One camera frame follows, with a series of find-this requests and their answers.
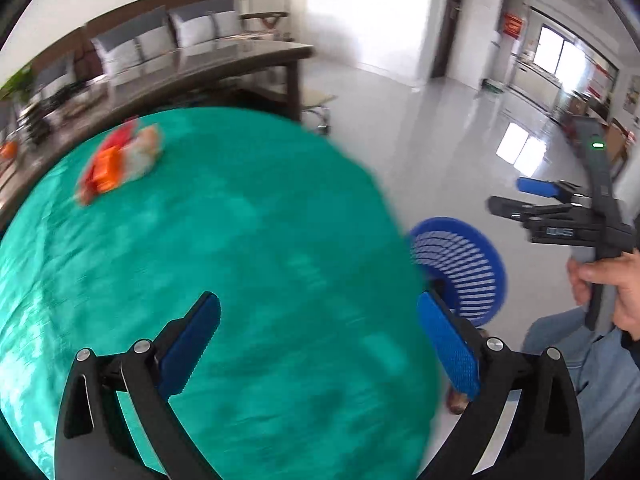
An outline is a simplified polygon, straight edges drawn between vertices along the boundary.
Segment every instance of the green tablecloth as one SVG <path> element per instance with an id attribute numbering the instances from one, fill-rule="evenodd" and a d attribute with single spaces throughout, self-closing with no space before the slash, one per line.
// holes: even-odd
<path id="1" fill-rule="evenodd" d="M 151 174 L 78 207 L 100 135 L 46 175 L 0 244 L 0 408 L 27 452 L 52 478 L 78 349 L 124 351 L 211 290 L 220 328 L 170 402 L 225 480 L 413 479 L 438 374 L 420 279 L 371 177 L 274 116 L 153 123 L 165 152 Z"/>

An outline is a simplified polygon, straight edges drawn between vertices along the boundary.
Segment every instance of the human hand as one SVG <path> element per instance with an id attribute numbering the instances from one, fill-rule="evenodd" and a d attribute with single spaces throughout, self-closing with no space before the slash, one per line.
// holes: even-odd
<path id="1" fill-rule="evenodd" d="M 618 288 L 613 323 L 629 332 L 632 339 L 640 339 L 640 253 L 623 253 L 619 258 L 579 264 L 569 259 L 566 264 L 572 293 L 577 304 L 591 298 L 590 283 L 615 285 Z"/>

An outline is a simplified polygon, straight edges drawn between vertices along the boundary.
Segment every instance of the black sleeve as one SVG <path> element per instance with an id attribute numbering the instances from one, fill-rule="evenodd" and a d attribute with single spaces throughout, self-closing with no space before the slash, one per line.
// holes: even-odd
<path id="1" fill-rule="evenodd" d="M 640 340 L 634 341 L 631 339 L 629 332 L 622 331 L 622 337 L 620 338 L 620 344 L 622 348 L 629 350 L 631 357 L 634 359 L 636 366 L 640 368 Z"/>

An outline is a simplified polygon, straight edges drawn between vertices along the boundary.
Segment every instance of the blue plastic basket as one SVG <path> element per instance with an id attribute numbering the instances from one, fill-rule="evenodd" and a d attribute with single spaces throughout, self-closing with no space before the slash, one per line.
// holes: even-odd
<path id="1" fill-rule="evenodd" d="M 410 232 L 411 250 L 429 280 L 443 280 L 442 300 L 458 316 L 481 326 L 504 303 L 507 277 L 498 251 L 475 227 L 435 217 Z"/>

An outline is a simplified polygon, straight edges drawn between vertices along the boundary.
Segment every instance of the silver bolt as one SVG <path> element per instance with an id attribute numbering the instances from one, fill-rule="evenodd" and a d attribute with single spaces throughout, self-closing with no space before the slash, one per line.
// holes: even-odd
<path id="1" fill-rule="evenodd" d="M 135 345 L 133 345 L 133 351 L 136 354 L 143 354 L 150 348 L 151 348 L 151 343 L 148 341 L 148 339 L 141 339 Z"/>
<path id="2" fill-rule="evenodd" d="M 78 361 L 86 361 L 91 355 L 91 351 L 88 348 L 83 348 L 76 354 Z"/>
<path id="3" fill-rule="evenodd" d="M 499 352 L 504 348 L 504 343 L 497 337 L 490 337 L 486 340 L 486 345 L 494 352 Z"/>
<path id="4" fill-rule="evenodd" d="M 554 361 L 558 361 L 559 358 L 562 357 L 562 354 L 560 353 L 560 351 L 557 348 L 547 348 L 546 349 L 546 354 L 551 357 Z"/>

